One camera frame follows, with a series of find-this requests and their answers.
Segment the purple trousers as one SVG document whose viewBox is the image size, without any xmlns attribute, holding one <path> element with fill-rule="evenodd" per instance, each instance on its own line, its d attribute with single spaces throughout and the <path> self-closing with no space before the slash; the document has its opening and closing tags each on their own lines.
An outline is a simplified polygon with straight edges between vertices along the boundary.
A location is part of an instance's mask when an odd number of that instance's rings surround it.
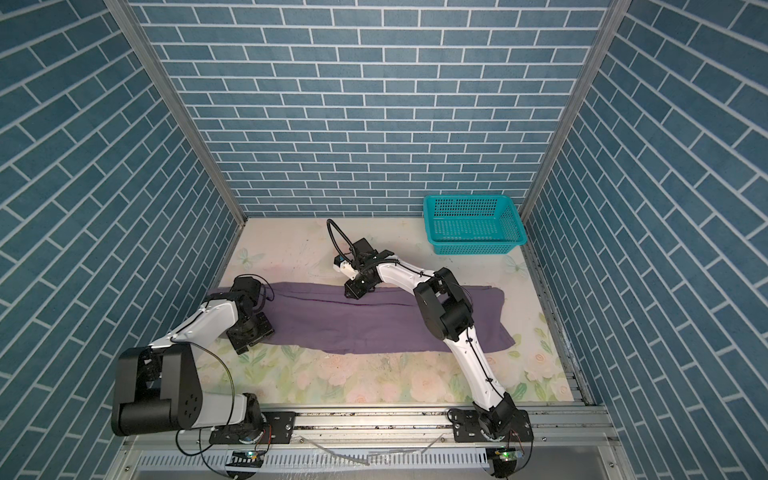
<svg viewBox="0 0 768 480">
<path fill-rule="evenodd" d="M 340 285 L 280 282 L 263 312 L 275 332 L 272 345 L 295 345 L 330 354 L 447 352 L 427 329 L 412 294 L 378 288 L 360 300 Z"/>
</svg>

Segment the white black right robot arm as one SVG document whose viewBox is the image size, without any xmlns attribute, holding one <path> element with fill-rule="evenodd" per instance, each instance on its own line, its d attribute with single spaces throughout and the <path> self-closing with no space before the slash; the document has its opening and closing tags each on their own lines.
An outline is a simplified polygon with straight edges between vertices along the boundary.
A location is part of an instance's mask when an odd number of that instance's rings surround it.
<svg viewBox="0 0 768 480">
<path fill-rule="evenodd" d="M 515 405 L 493 374 L 476 332 L 473 306 L 449 269 L 421 269 L 389 250 L 361 259 L 339 254 L 333 264 L 347 277 L 348 298 L 359 299 L 381 283 L 412 293 L 426 328 L 454 355 L 470 387 L 483 435 L 491 441 L 533 441 L 528 414 Z"/>
</svg>

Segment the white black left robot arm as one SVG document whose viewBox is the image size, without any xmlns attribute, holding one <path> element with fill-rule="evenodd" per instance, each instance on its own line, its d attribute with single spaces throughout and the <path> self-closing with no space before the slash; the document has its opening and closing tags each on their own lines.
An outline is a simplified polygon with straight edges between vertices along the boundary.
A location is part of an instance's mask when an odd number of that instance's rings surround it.
<svg viewBox="0 0 768 480">
<path fill-rule="evenodd" d="M 117 436 L 211 428 L 210 440 L 256 443 L 267 420 L 257 397 L 203 391 L 197 361 L 220 361 L 209 348 L 224 336 L 234 352 L 245 354 L 274 333 L 263 313 L 274 298 L 261 281 L 242 277 L 227 291 L 208 294 L 181 325 L 144 347 L 125 350 L 116 364 L 111 429 Z"/>
</svg>

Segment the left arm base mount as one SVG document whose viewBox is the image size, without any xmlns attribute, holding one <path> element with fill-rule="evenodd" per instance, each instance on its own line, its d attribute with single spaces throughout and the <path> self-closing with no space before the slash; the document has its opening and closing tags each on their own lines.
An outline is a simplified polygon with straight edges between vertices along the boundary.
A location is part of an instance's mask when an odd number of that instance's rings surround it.
<svg viewBox="0 0 768 480">
<path fill-rule="evenodd" d="M 255 423 L 241 422 L 216 427 L 210 434 L 213 445 L 289 444 L 293 435 L 297 413 L 294 411 L 267 411 Z"/>
</svg>

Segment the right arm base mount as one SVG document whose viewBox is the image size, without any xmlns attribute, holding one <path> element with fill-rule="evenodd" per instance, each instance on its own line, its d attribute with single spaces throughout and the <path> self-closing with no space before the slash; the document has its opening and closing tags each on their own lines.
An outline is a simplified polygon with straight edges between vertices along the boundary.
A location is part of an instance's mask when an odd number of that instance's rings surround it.
<svg viewBox="0 0 768 480">
<path fill-rule="evenodd" d="M 509 415 L 509 421 L 491 431 L 490 420 L 482 420 L 476 410 L 451 408 L 446 413 L 450 423 L 453 440 L 456 443 L 530 443 L 534 434 L 527 411 L 515 410 Z"/>
</svg>

